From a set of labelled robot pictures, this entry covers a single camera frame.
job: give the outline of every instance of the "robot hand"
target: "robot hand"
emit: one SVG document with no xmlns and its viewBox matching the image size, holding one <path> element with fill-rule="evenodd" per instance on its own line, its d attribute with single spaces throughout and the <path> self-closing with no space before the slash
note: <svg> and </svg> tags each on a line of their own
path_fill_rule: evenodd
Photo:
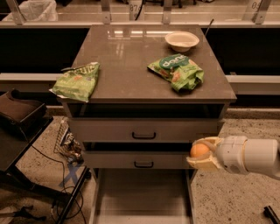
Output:
<svg viewBox="0 0 280 224">
<path fill-rule="evenodd" d="M 225 169 L 236 174 L 256 172 L 280 180 L 279 151 L 275 139 L 206 137 L 192 144 L 186 160 L 195 169 Z"/>
</svg>

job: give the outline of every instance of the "drawer handle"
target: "drawer handle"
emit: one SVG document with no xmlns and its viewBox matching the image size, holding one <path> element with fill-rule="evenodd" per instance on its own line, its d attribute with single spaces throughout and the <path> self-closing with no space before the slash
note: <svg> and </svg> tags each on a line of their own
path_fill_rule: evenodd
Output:
<svg viewBox="0 0 280 224">
<path fill-rule="evenodd" d="M 154 132 L 153 136 L 140 136 L 138 134 L 135 134 L 135 132 L 132 132 L 132 137 L 134 139 L 143 139 L 143 140 L 147 140 L 147 139 L 154 139 L 156 138 L 156 132 Z"/>
<path fill-rule="evenodd" d="M 154 166 L 154 162 L 134 162 L 134 166 L 136 168 L 152 168 Z"/>
</svg>

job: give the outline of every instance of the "bowl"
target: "bowl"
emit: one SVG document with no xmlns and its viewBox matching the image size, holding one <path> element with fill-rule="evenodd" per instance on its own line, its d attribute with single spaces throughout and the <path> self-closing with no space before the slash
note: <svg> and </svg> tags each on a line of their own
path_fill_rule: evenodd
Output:
<svg viewBox="0 0 280 224">
<path fill-rule="evenodd" d="M 200 39 L 188 31 L 174 31 L 165 36 L 165 41 L 178 53 L 184 53 L 196 46 Z"/>
</svg>

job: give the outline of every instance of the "speckled floor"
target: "speckled floor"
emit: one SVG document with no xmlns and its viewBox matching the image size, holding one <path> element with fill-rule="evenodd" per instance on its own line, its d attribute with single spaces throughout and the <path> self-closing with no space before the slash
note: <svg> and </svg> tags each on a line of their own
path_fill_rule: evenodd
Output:
<svg viewBox="0 0 280 224">
<path fill-rule="evenodd" d="M 48 157 L 63 161 L 66 167 L 66 186 L 72 186 L 75 178 L 81 173 L 81 167 L 69 166 L 61 155 L 55 152 L 55 142 L 60 130 L 60 122 L 64 120 L 60 109 L 51 109 L 53 122 L 34 144 L 35 148 Z M 280 142 L 280 108 L 230 108 L 225 116 L 225 124 L 220 137 L 229 135 L 245 135 L 249 138 L 274 138 Z M 18 168 L 32 181 L 41 185 L 61 190 L 62 165 L 43 157 L 30 148 L 17 164 Z M 192 194 L 195 207 L 195 219 L 198 224 L 270 224 L 264 217 L 263 208 L 271 206 L 280 217 L 280 182 L 250 173 L 247 176 L 233 175 L 226 171 L 198 171 L 192 182 Z M 90 209 L 95 190 L 95 181 L 87 179 L 78 195 L 78 203 L 82 205 L 85 220 L 89 221 Z M 26 192 L 3 188 L 0 183 L 0 210 L 7 206 L 20 209 L 22 206 L 34 205 L 31 213 L 35 216 L 46 216 L 46 221 L 14 218 L 11 223 L 54 223 L 51 215 L 53 200 L 32 196 Z M 84 223 L 81 213 L 77 213 L 77 205 L 69 214 L 73 218 L 64 223 Z"/>
</svg>

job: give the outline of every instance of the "crumpled bag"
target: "crumpled bag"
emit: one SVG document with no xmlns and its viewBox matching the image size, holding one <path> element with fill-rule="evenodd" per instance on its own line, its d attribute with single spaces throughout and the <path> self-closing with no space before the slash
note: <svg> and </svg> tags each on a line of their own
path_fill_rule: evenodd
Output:
<svg viewBox="0 0 280 224">
<path fill-rule="evenodd" d="M 148 68 L 171 83 L 171 87 L 193 90 L 203 83 L 204 71 L 183 54 L 173 54 L 148 65 Z"/>
<path fill-rule="evenodd" d="M 63 69 L 63 75 L 56 80 L 50 91 L 62 98 L 88 102 L 98 80 L 99 66 L 98 62 L 92 62 Z"/>
</svg>

